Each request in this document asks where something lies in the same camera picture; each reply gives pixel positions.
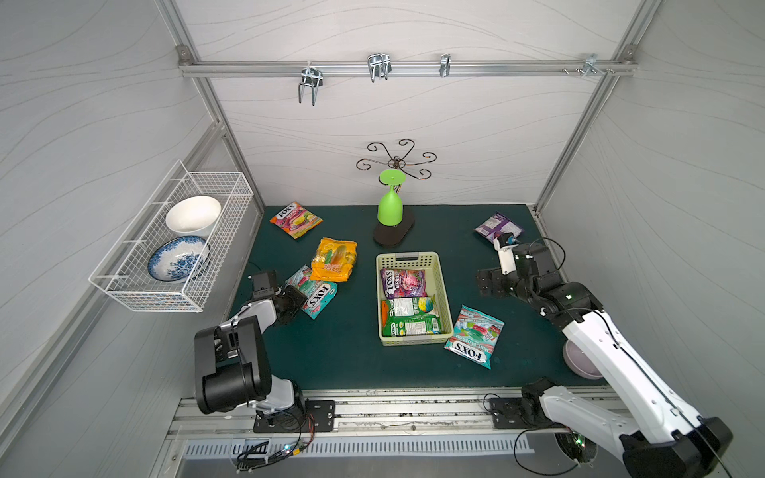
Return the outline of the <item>teal Fox's Mint Blossom bag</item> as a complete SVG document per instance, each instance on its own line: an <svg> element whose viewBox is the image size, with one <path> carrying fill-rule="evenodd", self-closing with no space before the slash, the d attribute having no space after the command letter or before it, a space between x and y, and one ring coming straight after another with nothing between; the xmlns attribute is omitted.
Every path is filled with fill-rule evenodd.
<svg viewBox="0 0 765 478"><path fill-rule="evenodd" d="M286 284L295 287L306 297L302 311L312 320L316 320L336 297L338 285L334 282L313 281L311 276L312 269L303 266L286 281Z"/></svg>

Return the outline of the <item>purple candy bag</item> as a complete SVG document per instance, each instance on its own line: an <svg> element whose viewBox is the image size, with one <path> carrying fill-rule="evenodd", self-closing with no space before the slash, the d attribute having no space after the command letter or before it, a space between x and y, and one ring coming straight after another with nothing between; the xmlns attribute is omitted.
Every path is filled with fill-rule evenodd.
<svg viewBox="0 0 765 478"><path fill-rule="evenodd" d="M511 234L514 240L523 234L523 229L520 226L499 211L496 211L491 217L476 227L474 231L489 242L493 242L502 234Z"/></svg>

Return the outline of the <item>yellow Cocoaland gummy bag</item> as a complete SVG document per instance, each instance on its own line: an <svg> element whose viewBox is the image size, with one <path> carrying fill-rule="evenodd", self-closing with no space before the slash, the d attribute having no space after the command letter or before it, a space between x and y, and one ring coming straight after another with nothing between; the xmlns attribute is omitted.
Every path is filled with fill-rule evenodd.
<svg viewBox="0 0 765 478"><path fill-rule="evenodd" d="M347 282L358 260L358 243L322 238L311 263L312 281Z"/></svg>

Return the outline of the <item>Fox's Fruits bag corner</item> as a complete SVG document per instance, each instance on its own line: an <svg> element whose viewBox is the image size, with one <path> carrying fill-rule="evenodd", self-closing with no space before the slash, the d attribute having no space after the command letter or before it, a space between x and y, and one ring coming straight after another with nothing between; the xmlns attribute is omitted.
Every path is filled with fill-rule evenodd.
<svg viewBox="0 0 765 478"><path fill-rule="evenodd" d="M322 222L322 218L306 209L297 201L291 202L270 219L271 224L276 225L295 240L301 238Z"/></svg>

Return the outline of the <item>pale green plastic basket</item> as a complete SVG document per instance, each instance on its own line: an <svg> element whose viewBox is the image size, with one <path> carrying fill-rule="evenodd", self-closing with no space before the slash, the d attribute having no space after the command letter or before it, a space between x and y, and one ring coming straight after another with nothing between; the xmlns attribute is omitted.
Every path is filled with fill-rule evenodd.
<svg viewBox="0 0 765 478"><path fill-rule="evenodd" d="M452 337L437 253L380 254L376 267L378 334L384 346L442 345Z"/></svg>

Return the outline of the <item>purple Fox's Berries bag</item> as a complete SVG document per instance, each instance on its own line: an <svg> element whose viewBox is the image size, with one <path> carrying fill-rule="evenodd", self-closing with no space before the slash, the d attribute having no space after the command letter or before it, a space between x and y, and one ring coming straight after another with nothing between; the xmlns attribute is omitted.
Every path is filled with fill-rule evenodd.
<svg viewBox="0 0 765 478"><path fill-rule="evenodd" d="M386 299L420 298L426 296L426 271L412 269L382 269L382 292Z"/></svg>

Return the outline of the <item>green Fox's Spring Tea bag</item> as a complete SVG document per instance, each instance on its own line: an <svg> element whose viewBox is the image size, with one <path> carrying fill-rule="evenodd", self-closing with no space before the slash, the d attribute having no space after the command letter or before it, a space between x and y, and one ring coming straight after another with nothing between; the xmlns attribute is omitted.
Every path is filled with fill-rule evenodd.
<svg viewBox="0 0 765 478"><path fill-rule="evenodd" d="M434 298L384 299L381 302L382 335L414 337L443 332Z"/></svg>

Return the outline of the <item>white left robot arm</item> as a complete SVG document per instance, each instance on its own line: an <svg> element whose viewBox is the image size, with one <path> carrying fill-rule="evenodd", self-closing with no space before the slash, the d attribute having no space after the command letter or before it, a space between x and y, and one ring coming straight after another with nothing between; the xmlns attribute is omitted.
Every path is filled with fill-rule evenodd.
<svg viewBox="0 0 765 478"><path fill-rule="evenodd" d="M201 413L250 406L273 420L279 414L299 420L306 400L294 382L274 376L265 332L290 324L307 301L299 289L280 286L275 271L251 277L248 302L229 320L194 336L194 397Z"/></svg>

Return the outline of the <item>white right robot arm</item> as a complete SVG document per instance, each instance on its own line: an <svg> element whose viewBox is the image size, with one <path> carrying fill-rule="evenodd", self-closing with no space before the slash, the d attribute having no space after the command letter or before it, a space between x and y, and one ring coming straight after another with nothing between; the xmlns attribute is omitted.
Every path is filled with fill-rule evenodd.
<svg viewBox="0 0 765 478"><path fill-rule="evenodd" d="M629 416L578 398L549 378L527 384L520 398L492 398L498 426L567 427L621 460L633 477L705 477L722 463L733 433L704 417L649 366L619 332L603 304L560 274L545 239L495 239L500 265L481 270L482 291L512 296L549 321L594 365Z"/></svg>

